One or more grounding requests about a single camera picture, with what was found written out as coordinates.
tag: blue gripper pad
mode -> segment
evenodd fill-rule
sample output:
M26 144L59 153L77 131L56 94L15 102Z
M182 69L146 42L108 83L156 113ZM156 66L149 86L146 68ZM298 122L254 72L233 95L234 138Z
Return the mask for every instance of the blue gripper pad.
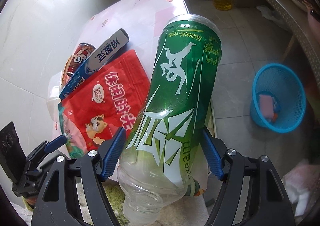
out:
M56 137L53 141L47 143L47 145L44 147L45 153L52 153L53 151L57 150L61 146L63 146L65 143L67 143L67 138L64 135L60 135Z
M121 152L124 148L125 140L126 140L126 134L125 129L121 128L119 133L114 136L114 141L112 145L110 146L107 154L105 155L103 159L103 167L101 176L106 180L108 177L112 176L117 162L119 160L119 157L121 155Z
M203 139L200 141L203 153L207 159L211 172L221 180L224 175L221 157L211 141L211 135L208 135L207 132L203 130L203 136Z

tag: cartoon cat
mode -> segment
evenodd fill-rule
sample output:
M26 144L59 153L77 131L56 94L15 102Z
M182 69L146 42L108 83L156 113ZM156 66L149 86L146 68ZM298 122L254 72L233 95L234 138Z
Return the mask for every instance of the cartoon cat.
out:
M89 124L85 124L85 130L90 139L93 140L95 144L101 145L104 139L96 137L97 133L103 132L103 130L108 126L106 122L103 121L104 114L95 116L91 119Z

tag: bottle label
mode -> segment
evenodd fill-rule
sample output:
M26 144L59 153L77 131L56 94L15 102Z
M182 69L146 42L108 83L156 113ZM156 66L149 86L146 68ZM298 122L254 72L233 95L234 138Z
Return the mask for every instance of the bottle label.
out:
M146 106L126 150L150 153L149 161L179 188L191 179L220 58L217 34L195 21L173 22L159 38Z

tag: white tile wall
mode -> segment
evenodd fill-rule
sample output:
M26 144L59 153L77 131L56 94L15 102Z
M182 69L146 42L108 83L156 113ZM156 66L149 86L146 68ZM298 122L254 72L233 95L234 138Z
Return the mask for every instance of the white tile wall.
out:
M50 140L46 108L51 76L64 68L82 27L119 0L8 0L0 13L0 129L13 121L28 154ZM0 169L0 184L17 204L21 199Z

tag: soda can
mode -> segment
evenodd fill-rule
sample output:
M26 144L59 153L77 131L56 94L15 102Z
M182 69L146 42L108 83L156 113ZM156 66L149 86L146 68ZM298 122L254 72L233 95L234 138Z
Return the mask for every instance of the soda can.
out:
M176 187L190 184L221 59L220 37L218 28L198 15L169 21L159 38L146 105L127 139L121 166L126 166L121 159L136 156Z
M90 54L95 51L95 49L96 48L90 44L80 43L72 56L67 75L72 77L79 66L86 61Z

